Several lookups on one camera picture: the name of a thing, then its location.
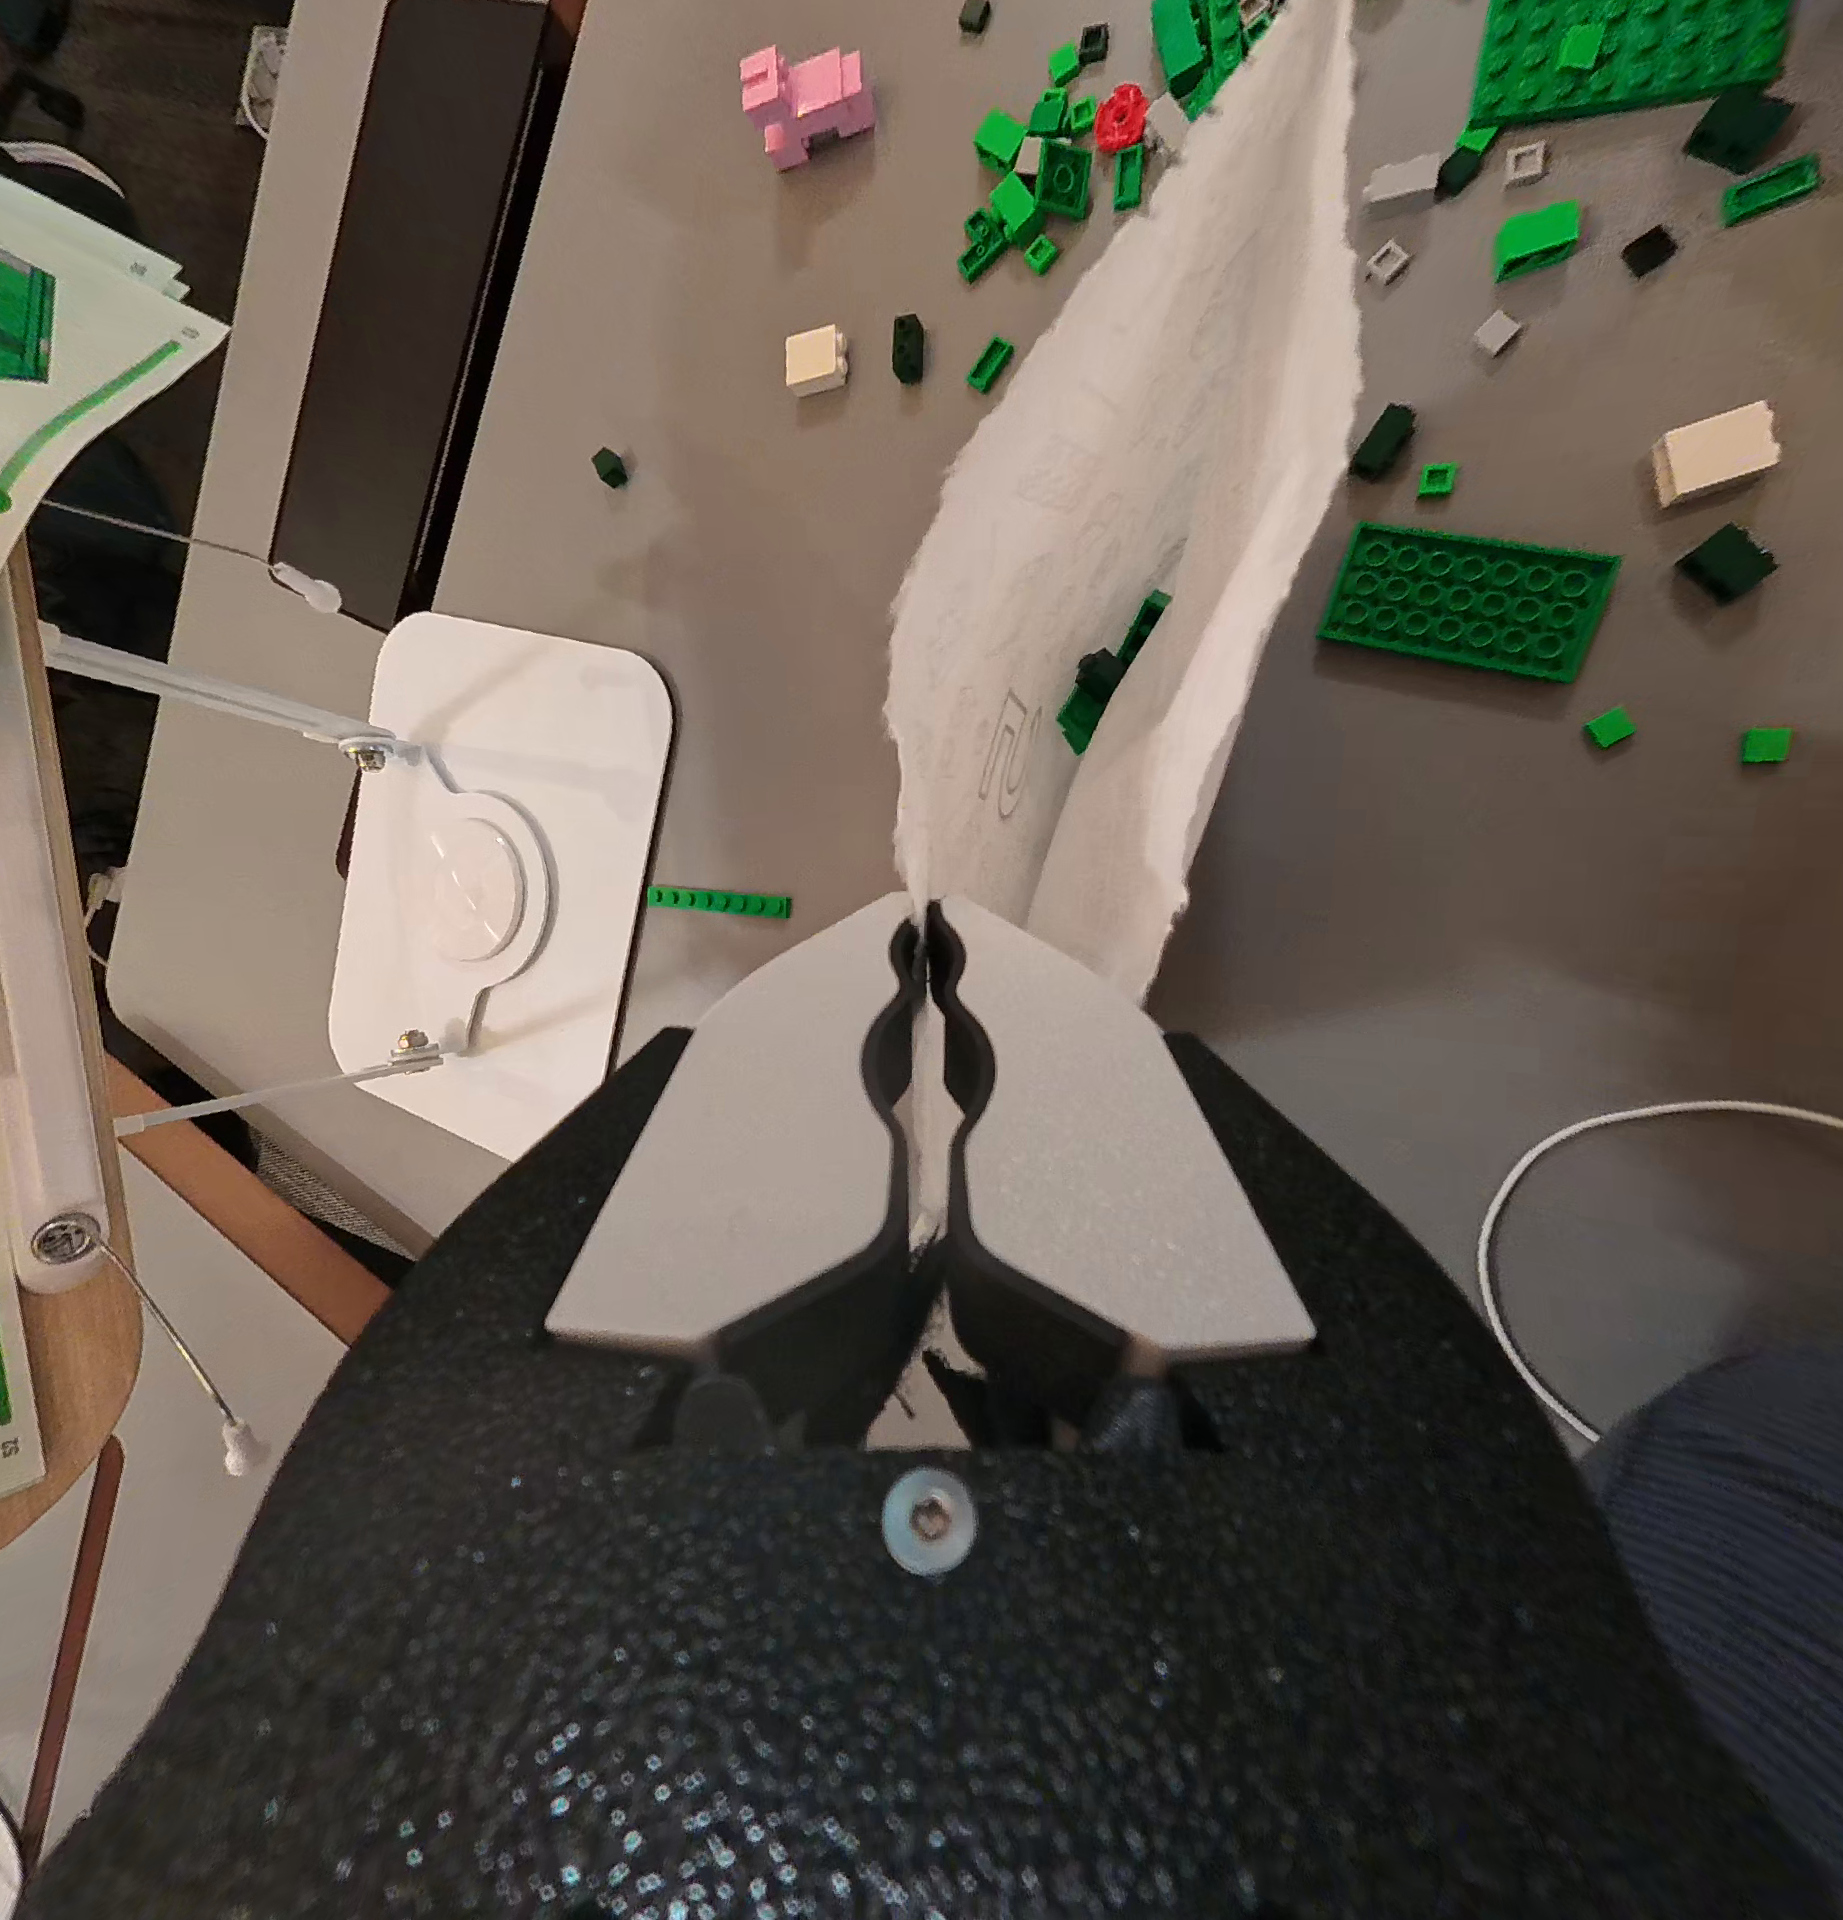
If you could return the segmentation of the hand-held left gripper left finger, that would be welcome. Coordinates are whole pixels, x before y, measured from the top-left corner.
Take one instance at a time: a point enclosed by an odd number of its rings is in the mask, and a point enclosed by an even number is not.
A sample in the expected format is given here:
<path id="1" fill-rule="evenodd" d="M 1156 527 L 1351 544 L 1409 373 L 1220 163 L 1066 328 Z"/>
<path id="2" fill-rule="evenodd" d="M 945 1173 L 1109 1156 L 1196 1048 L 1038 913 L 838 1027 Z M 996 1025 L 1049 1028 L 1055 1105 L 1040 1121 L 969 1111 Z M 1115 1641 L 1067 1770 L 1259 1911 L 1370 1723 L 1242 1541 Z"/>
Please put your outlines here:
<path id="1" fill-rule="evenodd" d="M 545 1316 L 560 1349 L 727 1382 L 779 1438 L 868 1449 L 941 1280 L 903 1125 L 928 989 L 909 898 L 791 947 L 700 1021 Z"/>

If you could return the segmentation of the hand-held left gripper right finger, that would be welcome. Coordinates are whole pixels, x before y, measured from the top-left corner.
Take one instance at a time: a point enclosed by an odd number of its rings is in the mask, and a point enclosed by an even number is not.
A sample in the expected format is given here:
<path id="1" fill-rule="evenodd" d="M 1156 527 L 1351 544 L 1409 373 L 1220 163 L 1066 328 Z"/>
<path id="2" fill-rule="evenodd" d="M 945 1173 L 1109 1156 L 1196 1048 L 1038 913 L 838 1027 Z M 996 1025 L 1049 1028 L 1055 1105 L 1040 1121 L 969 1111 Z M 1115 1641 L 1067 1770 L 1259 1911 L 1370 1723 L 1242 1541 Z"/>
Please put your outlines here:
<path id="1" fill-rule="evenodd" d="M 974 900 L 932 907 L 961 1349 L 1075 1432 L 1122 1381 L 1291 1357 L 1319 1336 L 1165 1031 Z"/>

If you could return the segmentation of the white printed paper bag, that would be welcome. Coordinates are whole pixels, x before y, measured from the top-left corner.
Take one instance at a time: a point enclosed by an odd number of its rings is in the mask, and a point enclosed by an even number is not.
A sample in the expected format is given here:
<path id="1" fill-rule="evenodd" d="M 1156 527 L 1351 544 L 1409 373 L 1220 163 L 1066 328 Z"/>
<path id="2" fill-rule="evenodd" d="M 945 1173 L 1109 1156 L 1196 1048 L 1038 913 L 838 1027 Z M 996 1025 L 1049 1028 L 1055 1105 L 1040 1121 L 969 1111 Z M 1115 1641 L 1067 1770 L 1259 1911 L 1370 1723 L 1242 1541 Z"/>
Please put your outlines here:
<path id="1" fill-rule="evenodd" d="M 943 482 L 885 700 L 930 994 L 932 907 L 974 900 L 1145 1010 L 1360 408 L 1351 16 L 1280 16 Z M 1076 756 L 1057 709 L 1151 587 L 1173 602 Z M 945 1078 L 913 1125 L 945 1291 Z"/>

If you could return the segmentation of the toy brick instruction booklet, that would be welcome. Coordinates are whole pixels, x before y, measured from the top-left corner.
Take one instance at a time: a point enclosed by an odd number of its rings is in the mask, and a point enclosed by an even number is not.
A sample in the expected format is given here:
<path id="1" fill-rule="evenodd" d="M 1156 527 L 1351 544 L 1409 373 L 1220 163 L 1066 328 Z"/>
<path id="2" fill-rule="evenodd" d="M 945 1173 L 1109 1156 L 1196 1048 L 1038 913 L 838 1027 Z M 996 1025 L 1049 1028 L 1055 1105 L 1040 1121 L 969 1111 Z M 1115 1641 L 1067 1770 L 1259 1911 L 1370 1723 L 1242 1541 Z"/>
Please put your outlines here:
<path id="1" fill-rule="evenodd" d="M 183 273 L 0 176 L 0 1502 L 45 1486 L 25 1310 L 96 1280 L 118 1168 L 25 536 L 68 464 L 215 351 Z"/>

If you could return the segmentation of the grey desk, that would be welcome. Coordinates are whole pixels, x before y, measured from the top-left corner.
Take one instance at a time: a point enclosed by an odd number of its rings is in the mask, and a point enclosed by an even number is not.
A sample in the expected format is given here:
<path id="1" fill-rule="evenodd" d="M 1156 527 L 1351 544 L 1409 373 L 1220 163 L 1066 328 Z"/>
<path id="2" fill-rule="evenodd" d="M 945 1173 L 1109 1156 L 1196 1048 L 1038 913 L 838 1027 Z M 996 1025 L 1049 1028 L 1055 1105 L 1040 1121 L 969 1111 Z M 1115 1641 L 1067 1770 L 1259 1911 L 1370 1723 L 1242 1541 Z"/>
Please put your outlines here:
<path id="1" fill-rule="evenodd" d="M 1149 1005 L 1459 1283 L 1510 1165 L 1580 1117 L 1843 1117 L 1843 4 L 1791 6 L 1773 154 L 1823 181 L 1725 225 L 1725 171 L 1685 151 L 1703 101 L 1507 129 L 1456 197 L 1364 211 L 1376 167 L 1459 138 L 1487 6 L 1352 4 L 1360 408 Z M 891 605 L 949 466 L 1131 216 L 1099 182 L 1049 277 L 958 279 L 984 118 L 1025 113 L 1089 23 L 1080 95 L 1153 84 L 1153 49 L 1145 4 L 956 16 L 589 4 L 575 46 L 435 605 L 655 662 L 655 873 L 795 900 L 789 930 L 651 917 L 621 1050 L 898 884 Z M 877 127 L 779 173 L 742 113 L 766 46 L 859 49 Z M 1500 223 L 1562 200 L 1574 257 L 1497 285 Z M 1679 255 L 1636 281 L 1621 248 L 1658 223 Z M 1524 331 L 1486 360 L 1497 309 Z M 783 344 L 819 323 L 849 384 L 794 398 Z M 1662 511 L 1652 444 L 1757 398 L 1779 466 Z M 1619 556 L 1578 681 L 1321 641 L 1362 520 Z M 1583 724 L 1617 705 L 1637 735 L 1598 753 Z M 1739 761 L 1755 727 L 1796 730 L 1787 763 Z"/>

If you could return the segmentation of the wood-edged pale desk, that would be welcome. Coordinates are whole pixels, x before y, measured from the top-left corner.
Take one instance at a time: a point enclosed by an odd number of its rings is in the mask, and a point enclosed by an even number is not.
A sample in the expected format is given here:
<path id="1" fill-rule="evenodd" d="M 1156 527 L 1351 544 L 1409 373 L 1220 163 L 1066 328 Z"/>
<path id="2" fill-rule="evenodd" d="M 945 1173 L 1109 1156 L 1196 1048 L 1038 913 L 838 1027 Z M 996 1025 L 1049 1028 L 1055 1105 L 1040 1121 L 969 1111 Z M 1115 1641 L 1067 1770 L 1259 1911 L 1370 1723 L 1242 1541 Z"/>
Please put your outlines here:
<path id="1" fill-rule="evenodd" d="M 133 1396 L 72 1491 L 0 1552 L 0 1806 L 25 1879 L 88 1810 L 193 1652 L 276 1464 L 396 1261 L 357 1253 L 261 1186 L 225 1121 L 122 1141 L 135 1271 L 261 1449 L 153 1314 Z"/>

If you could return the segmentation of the grey felt divider strip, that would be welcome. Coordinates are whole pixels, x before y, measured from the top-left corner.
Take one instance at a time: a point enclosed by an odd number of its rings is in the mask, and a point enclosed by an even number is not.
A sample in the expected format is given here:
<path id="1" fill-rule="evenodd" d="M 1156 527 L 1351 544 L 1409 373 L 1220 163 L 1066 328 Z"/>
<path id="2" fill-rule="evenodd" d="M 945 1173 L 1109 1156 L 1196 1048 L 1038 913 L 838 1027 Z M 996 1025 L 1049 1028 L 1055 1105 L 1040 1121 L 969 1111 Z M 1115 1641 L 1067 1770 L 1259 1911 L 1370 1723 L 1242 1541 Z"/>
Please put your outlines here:
<path id="1" fill-rule="evenodd" d="M 357 1259 L 360 1245 L 374 1249 L 371 1259 L 380 1261 L 402 1261 L 403 1264 L 415 1263 L 415 1251 L 403 1245 L 398 1236 L 390 1231 L 381 1228 L 366 1213 L 360 1213 L 355 1202 L 334 1192 L 318 1173 L 299 1162 L 293 1156 L 285 1150 L 284 1145 L 270 1141 L 261 1130 L 239 1124 L 241 1134 L 247 1138 L 248 1156 L 247 1162 L 255 1177 L 265 1188 L 284 1199 L 301 1218 L 313 1222 L 319 1231 L 329 1232 L 332 1238 L 338 1238 L 347 1245 Z"/>

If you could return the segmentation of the large green toy plate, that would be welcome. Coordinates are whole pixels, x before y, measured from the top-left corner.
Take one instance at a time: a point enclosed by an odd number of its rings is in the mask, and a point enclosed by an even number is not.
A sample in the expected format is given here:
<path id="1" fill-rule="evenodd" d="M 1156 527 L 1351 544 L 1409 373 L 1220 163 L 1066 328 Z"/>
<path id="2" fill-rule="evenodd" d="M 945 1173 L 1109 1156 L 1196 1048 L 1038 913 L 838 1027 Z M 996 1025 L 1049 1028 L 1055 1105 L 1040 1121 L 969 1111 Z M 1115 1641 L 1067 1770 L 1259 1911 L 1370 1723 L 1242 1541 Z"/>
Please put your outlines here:
<path id="1" fill-rule="evenodd" d="M 1494 2 L 1472 127 L 1709 101 L 1784 71 L 1790 2 Z"/>
<path id="2" fill-rule="evenodd" d="M 1576 683 L 1623 559 L 1427 526 L 1362 520 L 1319 639 L 1539 683 Z"/>

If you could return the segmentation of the person's trousered leg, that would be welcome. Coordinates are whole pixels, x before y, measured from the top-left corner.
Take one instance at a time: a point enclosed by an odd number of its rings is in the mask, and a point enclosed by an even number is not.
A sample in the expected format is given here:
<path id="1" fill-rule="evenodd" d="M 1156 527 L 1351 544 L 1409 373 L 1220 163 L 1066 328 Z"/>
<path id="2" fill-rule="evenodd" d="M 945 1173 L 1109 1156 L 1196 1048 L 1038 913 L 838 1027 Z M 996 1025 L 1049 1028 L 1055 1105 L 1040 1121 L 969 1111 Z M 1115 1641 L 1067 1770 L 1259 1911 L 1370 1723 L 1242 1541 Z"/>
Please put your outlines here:
<path id="1" fill-rule="evenodd" d="M 1843 1909 L 1843 1346 L 1679 1381 L 1580 1472 L 1704 1723 Z"/>

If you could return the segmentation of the white book stand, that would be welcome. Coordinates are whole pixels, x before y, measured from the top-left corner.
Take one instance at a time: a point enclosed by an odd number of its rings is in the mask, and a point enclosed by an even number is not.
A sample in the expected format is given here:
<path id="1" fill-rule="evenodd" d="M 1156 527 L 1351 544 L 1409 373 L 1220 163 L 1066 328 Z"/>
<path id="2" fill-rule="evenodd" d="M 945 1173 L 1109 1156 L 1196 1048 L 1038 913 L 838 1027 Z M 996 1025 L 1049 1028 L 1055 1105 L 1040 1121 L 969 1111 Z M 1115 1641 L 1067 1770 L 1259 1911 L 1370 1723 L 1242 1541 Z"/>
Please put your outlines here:
<path id="1" fill-rule="evenodd" d="M 331 994 L 342 1080 L 451 1070 L 425 1114 L 486 1150 L 511 1121 L 468 1070 L 492 992 L 537 965 L 556 920 L 547 841 L 524 806 L 461 786 L 437 749 L 45 629 L 45 660 L 72 675 L 215 709 L 336 749 L 358 769 L 358 815 Z"/>

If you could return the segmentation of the large white toy brick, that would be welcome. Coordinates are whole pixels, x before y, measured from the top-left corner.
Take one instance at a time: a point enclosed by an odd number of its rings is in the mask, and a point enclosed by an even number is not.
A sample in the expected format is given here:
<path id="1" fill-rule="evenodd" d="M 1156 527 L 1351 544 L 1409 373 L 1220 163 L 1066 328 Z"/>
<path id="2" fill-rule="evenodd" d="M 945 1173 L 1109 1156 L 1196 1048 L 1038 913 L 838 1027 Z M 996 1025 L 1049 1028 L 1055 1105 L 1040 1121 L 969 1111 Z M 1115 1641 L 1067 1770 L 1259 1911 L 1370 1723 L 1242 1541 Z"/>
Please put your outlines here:
<path id="1" fill-rule="evenodd" d="M 1754 482 L 1781 460 L 1773 403 L 1752 400 L 1663 433 L 1651 449 L 1655 499 L 1662 511 L 1690 505 L 1710 493 Z"/>

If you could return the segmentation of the pile of green toy bricks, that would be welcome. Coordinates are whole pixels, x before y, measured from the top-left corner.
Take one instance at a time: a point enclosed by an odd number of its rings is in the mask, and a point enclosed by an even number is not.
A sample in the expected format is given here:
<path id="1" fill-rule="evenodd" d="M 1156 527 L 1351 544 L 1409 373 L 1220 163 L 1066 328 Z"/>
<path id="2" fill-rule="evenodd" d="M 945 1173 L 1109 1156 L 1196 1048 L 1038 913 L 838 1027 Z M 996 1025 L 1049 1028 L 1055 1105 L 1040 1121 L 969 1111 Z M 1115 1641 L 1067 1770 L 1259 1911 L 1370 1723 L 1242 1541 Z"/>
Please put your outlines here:
<path id="1" fill-rule="evenodd" d="M 1243 68 L 1284 11 L 1284 4 L 1153 2 L 1149 29 L 1162 84 L 1156 95 L 1147 93 L 1145 143 L 1119 156 L 1099 154 L 1094 145 L 1094 118 L 1104 96 L 1072 96 L 1082 71 L 1106 61 L 1109 29 L 1094 23 L 1076 43 L 1059 46 L 1049 62 L 1051 84 L 1030 115 L 992 111 L 975 133 L 975 152 L 999 181 L 962 225 L 958 274 L 975 283 L 1007 251 L 1020 251 L 1033 273 L 1046 273 L 1057 257 L 1046 221 L 1082 223 L 1089 216 L 1097 163 L 1109 163 L 1112 206 L 1136 211 L 1147 156 L 1211 111 L 1222 86 Z M 1691 152 L 1735 173 L 1749 173 L 1790 113 L 1785 103 L 1765 98 L 1766 86 L 1735 86 L 1704 101 L 1716 108 L 1696 133 Z M 1472 127 L 1467 118 L 1443 156 L 1435 204 L 1456 197 L 1472 182 L 1503 131 L 1507 129 Z"/>

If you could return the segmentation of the green sloped toy brick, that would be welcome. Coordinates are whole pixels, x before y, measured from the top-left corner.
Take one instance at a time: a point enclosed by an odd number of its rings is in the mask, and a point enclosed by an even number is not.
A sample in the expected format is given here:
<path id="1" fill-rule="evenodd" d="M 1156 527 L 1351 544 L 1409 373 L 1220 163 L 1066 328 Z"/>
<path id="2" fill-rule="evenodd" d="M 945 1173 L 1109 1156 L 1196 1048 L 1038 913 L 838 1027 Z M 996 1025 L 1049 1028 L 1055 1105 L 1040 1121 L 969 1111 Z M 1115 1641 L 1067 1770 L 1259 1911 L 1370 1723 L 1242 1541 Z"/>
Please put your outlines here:
<path id="1" fill-rule="evenodd" d="M 1521 211 L 1504 218 L 1491 244 L 1494 283 L 1560 266 L 1580 248 L 1585 213 L 1578 200 Z"/>

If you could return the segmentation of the pink toy pig figure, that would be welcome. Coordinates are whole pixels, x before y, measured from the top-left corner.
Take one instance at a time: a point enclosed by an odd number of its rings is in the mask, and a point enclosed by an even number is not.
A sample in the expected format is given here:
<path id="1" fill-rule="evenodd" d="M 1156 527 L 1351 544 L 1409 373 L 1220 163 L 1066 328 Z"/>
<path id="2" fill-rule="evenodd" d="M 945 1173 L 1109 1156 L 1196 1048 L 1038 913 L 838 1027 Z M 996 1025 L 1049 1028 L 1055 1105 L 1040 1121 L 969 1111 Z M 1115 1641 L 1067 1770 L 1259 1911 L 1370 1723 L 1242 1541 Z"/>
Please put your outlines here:
<path id="1" fill-rule="evenodd" d="M 766 46 L 740 62 L 742 113 L 761 131 L 779 173 L 877 127 L 877 105 L 859 49 L 831 47 L 786 61 Z"/>

